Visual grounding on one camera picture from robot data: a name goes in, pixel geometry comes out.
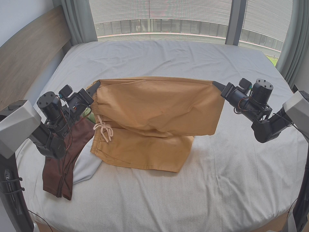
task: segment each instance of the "gray curtain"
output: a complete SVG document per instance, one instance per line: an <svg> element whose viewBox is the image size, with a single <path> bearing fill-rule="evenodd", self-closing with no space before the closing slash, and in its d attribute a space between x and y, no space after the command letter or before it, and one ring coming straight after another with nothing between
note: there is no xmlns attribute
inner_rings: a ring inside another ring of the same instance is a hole
<svg viewBox="0 0 309 232"><path fill-rule="evenodd" d="M89 0L52 0L54 7L62 5L72 38L71 44L98 41Z"/></svg>
<svg viewBox="0 0 309 232"><path fill-rule="evenodd" d="M309 0L293 0L293 10L286 40L276 64L290 87L306 55L309 42Z"/></svg>

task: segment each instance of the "bed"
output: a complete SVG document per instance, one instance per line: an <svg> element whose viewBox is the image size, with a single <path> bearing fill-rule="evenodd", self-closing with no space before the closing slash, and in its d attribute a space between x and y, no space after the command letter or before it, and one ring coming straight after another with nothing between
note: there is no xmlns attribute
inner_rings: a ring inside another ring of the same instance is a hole
<svg viewBox="0 0 309 232"><path fill-rule="evenodd" d="M274 112L292 95L260 51L163 40L75 45L41 94L58 93L65 84L76 91L97 79L134 76L223 84L238 84L243 77L251 82L264 78L274 86L268 102ZM251 231L286 212L298 196L307 143L290 127L261 144L250 126L225 102L216 133L195 137L178 174L102 162L91 179L73 186L71 201L43 191L44 156L28 140L16 159L25 201L31 211L63 232Z"/></svg>

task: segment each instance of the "white drawstring bow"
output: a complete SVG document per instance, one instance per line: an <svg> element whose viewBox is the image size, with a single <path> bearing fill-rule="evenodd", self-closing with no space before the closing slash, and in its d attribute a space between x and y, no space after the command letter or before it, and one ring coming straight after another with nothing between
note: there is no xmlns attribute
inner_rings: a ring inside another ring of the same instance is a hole
<svg viewBox="0 0 309 232"><path fill-rule="evenodd" d="M104 137L105 141L108 143L109 141L111 141L111 137L114 136L114 131L112 129L112 127L108 124L106 124L104 121L102 121L102 119L100 118L99 115L98 116L98 120L100 121L99 123L96 123L95 126L93 127L93 129L95 130L96 128L98 127L101 127L101 134L102 136ZM103 133L103 130L106 130L107 131L107 134L108 134L108 139L105 137L104 133Z"/></svg>

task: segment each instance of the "wooden bed frame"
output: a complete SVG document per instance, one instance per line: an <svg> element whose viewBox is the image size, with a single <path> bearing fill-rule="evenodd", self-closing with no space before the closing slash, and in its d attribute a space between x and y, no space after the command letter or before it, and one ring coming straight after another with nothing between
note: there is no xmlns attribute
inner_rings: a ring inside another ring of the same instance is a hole
<svg viewBox="0 0 309 232"><path fill-rule="evenodd" d="M0 47L0 110L22 100L34 80L70 40L62 6L41 15Z"/></svg>

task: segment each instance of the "grass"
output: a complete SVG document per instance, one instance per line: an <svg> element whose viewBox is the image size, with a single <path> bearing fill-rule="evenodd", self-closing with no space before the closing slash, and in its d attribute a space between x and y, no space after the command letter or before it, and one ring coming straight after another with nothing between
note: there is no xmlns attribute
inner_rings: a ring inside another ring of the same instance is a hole
<svg viewBox="0 0 309 232"><path fill-rule="evenodd" d="M277 64L277 62L278 62L278 59L277 59L277 58L271 57L271 56L267 56L267 55L266 55L266 57L268 57L268 59L272 62L272 64L273 64L274 66L276 66L276 64Z"/></svg>

